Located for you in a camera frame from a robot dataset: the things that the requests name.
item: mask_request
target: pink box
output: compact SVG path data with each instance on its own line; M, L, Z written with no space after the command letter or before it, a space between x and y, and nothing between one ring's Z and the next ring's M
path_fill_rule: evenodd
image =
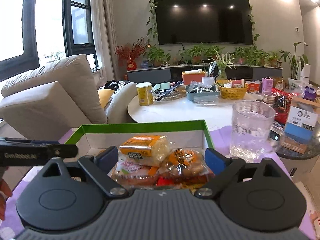
M271 92L273 86L273 79L266 77L262 79L262 92L268 91Z

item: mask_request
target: orange tissue box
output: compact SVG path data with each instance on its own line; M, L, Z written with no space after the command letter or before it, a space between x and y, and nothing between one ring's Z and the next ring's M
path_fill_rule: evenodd
M184 85L190 85L191 81L202 82L202 78L205 77L205 72L202 71L201 73L186 73L182 72L182 80Z

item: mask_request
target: black tv screen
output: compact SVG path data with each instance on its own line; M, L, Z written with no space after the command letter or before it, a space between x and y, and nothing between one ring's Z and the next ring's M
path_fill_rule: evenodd
M155 0L159 44L252 45L249 0Z

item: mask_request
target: beige sofa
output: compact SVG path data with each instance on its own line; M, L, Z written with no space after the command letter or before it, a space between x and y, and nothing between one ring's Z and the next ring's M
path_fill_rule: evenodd
M82 124L130 122L135 86L125 85L103 109L86 55L71 56L9 79L0 117L27 139L59 140Z

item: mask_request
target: sausage package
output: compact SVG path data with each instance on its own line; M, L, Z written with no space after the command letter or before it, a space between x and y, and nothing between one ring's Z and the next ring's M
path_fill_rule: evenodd
M122 186L151 186L158 179L156 176L158 168L136 163L130 163L127 158L120 156L111 178Z
M209 172L211 171L205 164L202 154L192 149L173 151L158 169L158 174L163 178L191 178Z
M119 150L129 162L159 167L171 152L171 143L166 136L141 135L127 140Z

